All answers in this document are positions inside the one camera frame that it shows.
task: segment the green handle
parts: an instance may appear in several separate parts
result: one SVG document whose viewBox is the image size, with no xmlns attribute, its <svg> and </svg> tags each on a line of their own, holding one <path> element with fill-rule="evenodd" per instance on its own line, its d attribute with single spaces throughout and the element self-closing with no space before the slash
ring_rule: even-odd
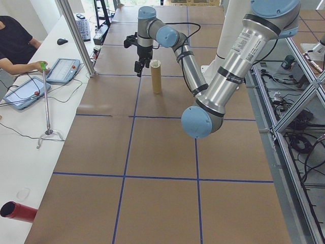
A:
<svg viewBox="0 0 325 244">
<path fill-rule="evenodd" d="M 46 70 L 46 66 L 45 66 L 44 62 L 41 62 L 41 67 L 42 67 L 42 70 Z"/>
</svg>

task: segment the electronic equipment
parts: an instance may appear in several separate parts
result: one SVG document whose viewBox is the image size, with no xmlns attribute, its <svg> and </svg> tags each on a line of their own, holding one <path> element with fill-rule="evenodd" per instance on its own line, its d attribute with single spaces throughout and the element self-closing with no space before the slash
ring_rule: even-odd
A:
<svg viewBox="0 0 325 244">
<path fill-rule="evenodd" d="M 48 83 L 66 84 L 72 80 L 80 66 L 79 59 L 59 58 L 47 74 Z"/>
<path fill-rule="evenodd" d="M 46 84 L 46 88 L 50 89 L 51 85 Z M 22 110 L 34 103 L 42 95 L 44 95 L 44 83 L 42 79 L 34 76 L 6 95 L 4 100 L 11 103 L 15 109 Z"/>
<path fill-rule="evenodd" d="M 293 62 L 295 61 L 295 57 L 292 55 L 287 55 L 284 59 L 284 61 L 281 64 L 281 67 L 283 67 L 285 70 L 291 68 Z"/>
<path fill-rule="evenodd" d="M 87 19 L 77 19 L 76 24 L 84 42 L 90 41 L 90 28 Z"/>
<path fill-rule="evenodd" d="M 68 40 L 65 39 L 65 38 L 59 38 L 59 39 L 57 39 L 57 41 L 56 41 L 56 43 L 57 43 L 58 45 L 63 45 L 64 43 L 67 43 L 67 42 L 68 42 Z"/>
<path fill-rule="evenodd" d="M 108 26 L 102 25 L 101 28 L 96 32 L 96 35 L 92 38 L 95 45 L 101 46 L 107 35 Z"/>
<path fill-rule="evenodd" d="M 78 19 L 85 19 L 85 16 L 83 16 L 82 14 L 76 14 Z"/>
<path fill-rule="evenodd" d="M 301 88 L 304 83 L 308 83 L 308 79 L 305 75 L 305 73 L 300 68 L 300 65 L 298 63 L 295 63 L 292 67 L 291 73 L 294 77 L 294 79 L 297 81 L 297 87 Z"/>
</svg>

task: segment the cardboard tube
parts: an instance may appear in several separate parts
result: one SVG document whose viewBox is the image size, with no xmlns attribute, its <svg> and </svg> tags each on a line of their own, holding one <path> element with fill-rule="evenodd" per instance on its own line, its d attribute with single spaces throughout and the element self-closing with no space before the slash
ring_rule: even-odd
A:
<svg viewBox="0 0 325 244">
<path fill-rule="evenodd" d="M 150 62 L 152 90 L 155 94 L 161 93 L 161 62 L 159 60 L 152 60 Z"/>
<path fill-rule="evenodd" d="M 32 223 L 36 216 L 37 209 L 22 205 L 17 202 L 7 202 L 2 206 L 0 215 L 5 218 L 21 220 Z"/>
</svg>

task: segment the table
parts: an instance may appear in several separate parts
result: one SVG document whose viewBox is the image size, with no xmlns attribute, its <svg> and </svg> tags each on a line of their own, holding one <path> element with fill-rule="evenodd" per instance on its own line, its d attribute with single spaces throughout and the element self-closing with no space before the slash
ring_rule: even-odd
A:
<svg viewBox="0 0 325 244">
<path fill-rule="evenodd" d="M 155 9 L 202 24 L 190 45 L 208 65 L 223 10 Z M 136 48 L 123 47 L 137 11 L 116 11 L 25 243 L 290 243 L 246 87 L 217 133 L 187 136 L 180 116 L 193 97 L 170 49 L 154 51 L 163 86 L 154 95 L 150 71 L 133 71 Z"/>
<path fill-rule="evenodd" d="M 56 43 L 58 38 L 67 38 L 68 42 L 58 46 Z M 91 54 L 94 47 L 93 41 L 85 42 L 85 45 L 88 53 Z M 45 60 L 48 62 L 48 67 L 51 67 L 59 57 L 81 60 L 64 17 L 60 18 L 30 62 Z M 49 98 L 51 128 L 59 130 L 64 139 L 68 134 L 76 108 L 89 80 L 86 68 L 82 68 L 75 78 L 78 81 L 72 80 L 67 85 L 49 93 L 50 97 L 65 101 L 81 85 L 66 103 L 60 103 Z M 14 84 L 20 85 L 27 79 L 28 76 L 21 76 Z M 59 85 L 51 86 L 50 91 L 60 87 Z M 39 99 L 32 106 L 22 111 L 17 111 L 11 106 L 0 107 L 0 115 L 3 117 L 0 123 L 19 131 L 21 134 L 40 137 L 46 131 L 44 98 Z M 63 142 L 43 141 L 41 148 L 36 149 L 37 140 L 19 136 L 14 131 L 0 126 L 0 144 L 0 155 L 2 157 L 0 163 L 0 204 L 17 201 L 38 208 L 63 147 Z M 17 198 L 18 192 L 22 195 L 29 192 L 29 195 L 25 199 L 20 196 L 19 199 Z M 31 228 L 30 223 L 6 218 L 0 218 L 0 226 L 1 242 L 8 244 L 23 243 Z"/>
</svg>

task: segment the red pipe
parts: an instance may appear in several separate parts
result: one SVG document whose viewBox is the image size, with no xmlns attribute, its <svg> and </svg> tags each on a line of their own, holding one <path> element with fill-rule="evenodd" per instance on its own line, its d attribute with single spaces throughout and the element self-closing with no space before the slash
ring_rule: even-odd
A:
<svg viewBox="0 0 325 244">
<path fill-rule="evenodd" d="M 36 213 L 37 209 L 13 201 L 7 202 L 0 210 L 2 217 L 30 223 L 33 222 Z"/>
</svg>

